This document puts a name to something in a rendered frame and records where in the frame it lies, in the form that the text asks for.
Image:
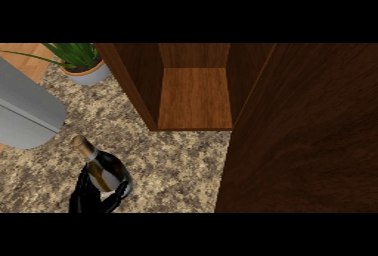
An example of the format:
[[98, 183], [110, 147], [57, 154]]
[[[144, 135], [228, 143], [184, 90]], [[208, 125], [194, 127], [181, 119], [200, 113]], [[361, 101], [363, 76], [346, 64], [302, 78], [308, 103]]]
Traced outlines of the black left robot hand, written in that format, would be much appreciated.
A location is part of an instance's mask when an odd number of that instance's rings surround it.
[[104, 200], [100, 200], [100, 192], [93, 186], [88, 178], [88, 169], [82, 167], [73, 192], [69, 197], [69, 213], [110, 213], [121, 204], [122, 194], [125, 192], [128, 182], [124, 181], [116, 187], [115, 192]]

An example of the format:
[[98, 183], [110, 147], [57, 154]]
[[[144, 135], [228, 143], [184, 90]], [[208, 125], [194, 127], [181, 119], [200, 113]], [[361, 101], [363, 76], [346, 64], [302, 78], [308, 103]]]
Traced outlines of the dark wine bottle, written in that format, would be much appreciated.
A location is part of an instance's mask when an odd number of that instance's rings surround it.
[[125, 198], [132, 190], [132, 178], [121, 160], [104, 151], [98, 150], [82, 135], [76, 135], [70, 144], [85, 159], [88, 179], [95, 189], [110, 195], [122, 182], [126, 183], [121, 198]]

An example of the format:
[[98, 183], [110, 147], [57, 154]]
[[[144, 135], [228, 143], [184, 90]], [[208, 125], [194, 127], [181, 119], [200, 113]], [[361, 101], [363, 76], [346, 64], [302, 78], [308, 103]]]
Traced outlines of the brown wooden cabinet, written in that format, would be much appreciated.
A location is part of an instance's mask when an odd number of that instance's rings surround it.
[[274, 46], [262, 43], [97, 43], [152, 131], [230, 131]]

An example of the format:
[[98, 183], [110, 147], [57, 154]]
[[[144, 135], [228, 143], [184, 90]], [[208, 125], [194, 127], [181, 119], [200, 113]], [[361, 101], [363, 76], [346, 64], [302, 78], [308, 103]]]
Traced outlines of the brown wooden cabinet door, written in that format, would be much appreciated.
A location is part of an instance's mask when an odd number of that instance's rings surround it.
[[218, 212], [378, 212], [378, 44], [279, 44], [233, 127]]

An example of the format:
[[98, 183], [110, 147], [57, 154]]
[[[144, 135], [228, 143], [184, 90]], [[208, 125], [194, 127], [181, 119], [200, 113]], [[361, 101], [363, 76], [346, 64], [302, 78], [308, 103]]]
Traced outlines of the grey rounded appliance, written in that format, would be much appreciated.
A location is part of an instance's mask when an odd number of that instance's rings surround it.
[[0, 143], [38, 147], [60, 132], [64, 117], [62, 101], [0, 57]]

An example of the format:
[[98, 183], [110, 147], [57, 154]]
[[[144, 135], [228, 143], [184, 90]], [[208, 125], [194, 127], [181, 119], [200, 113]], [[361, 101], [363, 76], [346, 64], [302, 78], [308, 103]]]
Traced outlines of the green potted plant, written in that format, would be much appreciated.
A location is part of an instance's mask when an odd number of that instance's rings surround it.
[[81, 86], [97, 84], [110, 75], [110, 70], [93, 43], [42, 43], [41, 46], [57, 60], [32, 53], [7, 50], [2, 46], [0, 46], [0, 53], [25, 56], [56, 65], [69, 80]]

